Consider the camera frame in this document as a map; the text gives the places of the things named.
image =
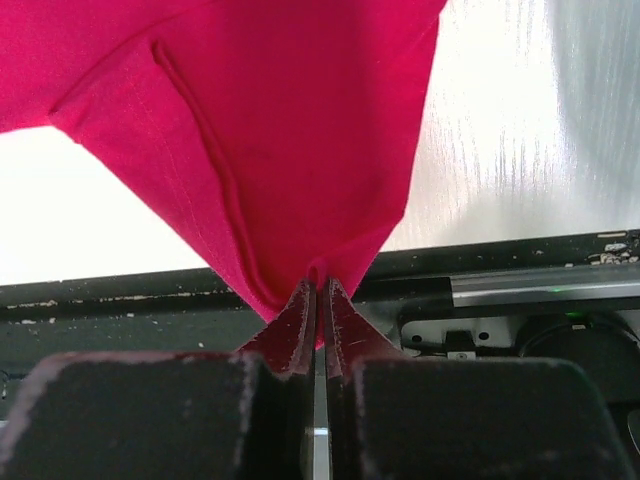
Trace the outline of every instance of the magenta cloth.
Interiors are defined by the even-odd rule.
[[[0,132],[64,131],[269,321],[402,217],[444,2],[6,0]]]

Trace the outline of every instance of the black circular component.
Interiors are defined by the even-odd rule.
[[[546,357],[578,364],[607,402],[640,398],[638,338],[615,314],[531,317],[516,338],[521,357]]]

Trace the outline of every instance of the pink shirt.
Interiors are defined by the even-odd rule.
[[[66,132],[269,321],[402,217],[444,2],[5,1],[0,132]]]

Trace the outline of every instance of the pink fabric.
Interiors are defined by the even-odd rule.
[[[402,217],[444,1],[8,0],[0,132],[66,132],[269,321]]]

